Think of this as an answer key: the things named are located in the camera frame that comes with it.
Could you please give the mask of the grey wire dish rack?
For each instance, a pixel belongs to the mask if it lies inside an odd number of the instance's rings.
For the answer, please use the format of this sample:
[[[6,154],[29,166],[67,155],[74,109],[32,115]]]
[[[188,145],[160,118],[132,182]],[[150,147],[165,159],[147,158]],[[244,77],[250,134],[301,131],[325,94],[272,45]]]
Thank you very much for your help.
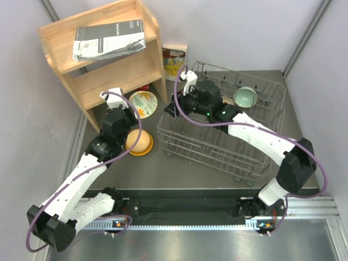
[[[232,71],[212,64],[195,62],[192,70],[198,81],[211,80],[222,96],[233,98],[242,87],[257,93],[256,105],[243,111],[266,128],[282,129],[286,88],[278,82],[251,72]],[[215,128],[194,125],[184,118],[165,113],[157,125],[159,141],[168,156],[181,156],[232,175],[238,182],[254,185],[267,181],[278,172],[278,165],[247,142]]]

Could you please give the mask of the yellow plastic bowl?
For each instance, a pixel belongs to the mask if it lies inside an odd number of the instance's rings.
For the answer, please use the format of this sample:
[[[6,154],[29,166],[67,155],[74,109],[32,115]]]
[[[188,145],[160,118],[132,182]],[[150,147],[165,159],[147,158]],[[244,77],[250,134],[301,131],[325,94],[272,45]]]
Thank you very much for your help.
[[[138,138],[139,129],[135,129],[129,132],[126,140],[126,149],[129,149]],[[135,144],[133,149],[130,151],[131,155],[134,156],[143,156],[147,154],[153,146],[153,138],[152,136],[145,130],[141,131],[140,138],[138,142]]]

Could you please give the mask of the floral patterned ceramic bowl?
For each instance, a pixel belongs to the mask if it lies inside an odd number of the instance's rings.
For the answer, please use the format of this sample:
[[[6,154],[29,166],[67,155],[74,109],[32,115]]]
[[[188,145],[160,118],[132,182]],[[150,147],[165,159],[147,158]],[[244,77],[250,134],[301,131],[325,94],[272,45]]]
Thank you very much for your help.
[[[235,101],[232,98],[229,98],[227,96],[222,96],[221,98],[224,104],[235,105]]]

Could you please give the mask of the pale green ceramic bowl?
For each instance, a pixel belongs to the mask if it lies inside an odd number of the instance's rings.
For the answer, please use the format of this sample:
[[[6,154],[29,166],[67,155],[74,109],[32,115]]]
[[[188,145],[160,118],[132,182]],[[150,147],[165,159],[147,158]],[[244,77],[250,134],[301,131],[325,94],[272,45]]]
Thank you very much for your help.
[[[240,87],[233,95],[234,102],[241,108],[252,108],[258,102],[258,95],[251,87]]]

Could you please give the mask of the beige bird-pattern bowl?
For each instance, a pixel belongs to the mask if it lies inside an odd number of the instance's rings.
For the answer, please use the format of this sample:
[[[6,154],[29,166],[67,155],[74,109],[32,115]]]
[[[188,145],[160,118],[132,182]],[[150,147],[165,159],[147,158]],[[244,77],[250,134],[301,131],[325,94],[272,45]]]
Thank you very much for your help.
[[[130,148],[138,138],[139,130],[135,129],[129,132],[126,140],[126,147]],[[133,152],[140,153],[148,149],[150,145],[150,136],[149,134],[142,130],[140,138],[138,142],[135,144],[134,148],[132,149]]]

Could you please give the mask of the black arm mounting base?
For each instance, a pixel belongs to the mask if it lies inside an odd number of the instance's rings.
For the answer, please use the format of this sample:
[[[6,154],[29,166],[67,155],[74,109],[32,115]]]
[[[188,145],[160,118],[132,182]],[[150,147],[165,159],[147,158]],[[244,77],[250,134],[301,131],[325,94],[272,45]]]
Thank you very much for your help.
[[[257,189],[115,189],[102,192],[115,199],[112,214],[128,214],[134,226],[242,225],[262,217],[277,221],[283,199],[267,206]]]

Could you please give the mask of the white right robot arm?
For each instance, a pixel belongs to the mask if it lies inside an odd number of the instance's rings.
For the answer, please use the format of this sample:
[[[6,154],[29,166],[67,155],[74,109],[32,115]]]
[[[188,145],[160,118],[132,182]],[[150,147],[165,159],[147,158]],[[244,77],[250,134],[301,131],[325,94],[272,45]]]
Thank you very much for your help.
[[[280,198],[298,193],[317,169],[309,140],[281,136],[236,106],[224,103],[220,89],[209,80],[198,85],[186,84],[183,90],[174,88],[171,102],[164,111],[191,123],[194,120],[189,114],[205,116],[206,127],[214,127],[248,143],[278,165],[277,176],[261,188],[254,201],[254,209],[260,215],[272,211]]]

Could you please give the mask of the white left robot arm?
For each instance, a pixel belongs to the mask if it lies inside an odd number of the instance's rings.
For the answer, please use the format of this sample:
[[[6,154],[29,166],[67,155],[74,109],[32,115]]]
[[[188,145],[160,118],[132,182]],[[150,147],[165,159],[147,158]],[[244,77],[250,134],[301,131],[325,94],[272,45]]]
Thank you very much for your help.
[[[26,248],[29,252],[36,251],[30,246],[31,235],[42,240],[45,246],[62,252],[86,225],[104,214],[115,216],[123,211],[123,202],[110,188],[103,189],[88,203],[79,205],[78,202],[97,177],[131,151],[125,148],[128,133],[131,127],[141,124],[133,105],[117,105],[107,111],[99,135],[89,143],[63,184],[40,206],[28,209]]]

